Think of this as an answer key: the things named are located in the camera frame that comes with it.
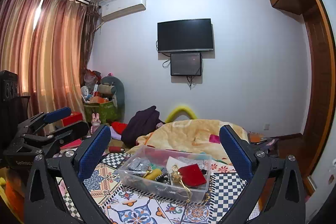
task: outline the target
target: air conditioner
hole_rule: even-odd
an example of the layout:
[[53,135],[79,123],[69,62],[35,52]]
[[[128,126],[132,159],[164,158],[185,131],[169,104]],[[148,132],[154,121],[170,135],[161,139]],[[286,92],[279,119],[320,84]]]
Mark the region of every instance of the air conditioner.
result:
[[146,0],[113,0],[102,7],[103,21],[146,10]]

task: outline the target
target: dark purple clothing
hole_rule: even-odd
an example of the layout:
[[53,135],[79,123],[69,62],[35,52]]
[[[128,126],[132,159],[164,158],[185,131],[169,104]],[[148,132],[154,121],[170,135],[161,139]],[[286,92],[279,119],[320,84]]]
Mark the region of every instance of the dark purple clothing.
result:
[[159,120],[160,112],[155,109],[156,106],[151,106],[145,110],[138,111],[129,121],[121,135],[121,140],[127,147],[134,147],[138,137],[153,132],[155,126],[162,122]]

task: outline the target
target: curtain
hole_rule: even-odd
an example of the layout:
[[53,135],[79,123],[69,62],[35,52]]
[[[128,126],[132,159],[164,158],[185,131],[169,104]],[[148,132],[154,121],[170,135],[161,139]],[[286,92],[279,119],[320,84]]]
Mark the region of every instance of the curtain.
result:
[[99,18],[98,10],[99,10],[98,3],[95,1],[91,1],[87,7],[84,19],[84,26],[81,40],[80,65],[79,65],[81,85],[85,85],[84,75],[92,51],[93,39],[95,37],[95,29]]
[[40,0],[3,0],[0,7],[0,70],[19,75],[18,92],[28,94],[35,11]]
[[84,117],[79,59],[86,9],[75,0],[43,1],[29,59],[31,114],[68,106]]

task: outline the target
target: blue gripper pad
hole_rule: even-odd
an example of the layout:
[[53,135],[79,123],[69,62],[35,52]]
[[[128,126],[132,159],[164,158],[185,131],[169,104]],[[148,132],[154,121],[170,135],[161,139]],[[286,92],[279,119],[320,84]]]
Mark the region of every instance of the blue gripper pad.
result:
[[53,123],[71,115],[71,108],[63,107],[47,113],[43,119],[45,123]]
[[108,126],[104,126],[79,161],[79,180],[83,181],[91,177],[110,140],[111,130]]
[[251,161],[226,126],[220,128],[219,139],[239,177],[250,182],[253,178]]

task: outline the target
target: patterned bedsheet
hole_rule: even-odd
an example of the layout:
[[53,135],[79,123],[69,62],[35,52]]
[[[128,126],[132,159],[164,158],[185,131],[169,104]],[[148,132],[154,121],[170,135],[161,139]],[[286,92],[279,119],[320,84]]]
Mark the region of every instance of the patterned bedsheet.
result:
[[[200,203],[186,203],[151,195],[120,182],[117,168],[127,154],[109,154],[84,185],[112,224],[215,224],[229,210],[246,185],[233,166],[213,161],[208,192]],[[69,194],[64,197],[71,215],[81,219]],[[259,215],[258,205],[249,219]]]

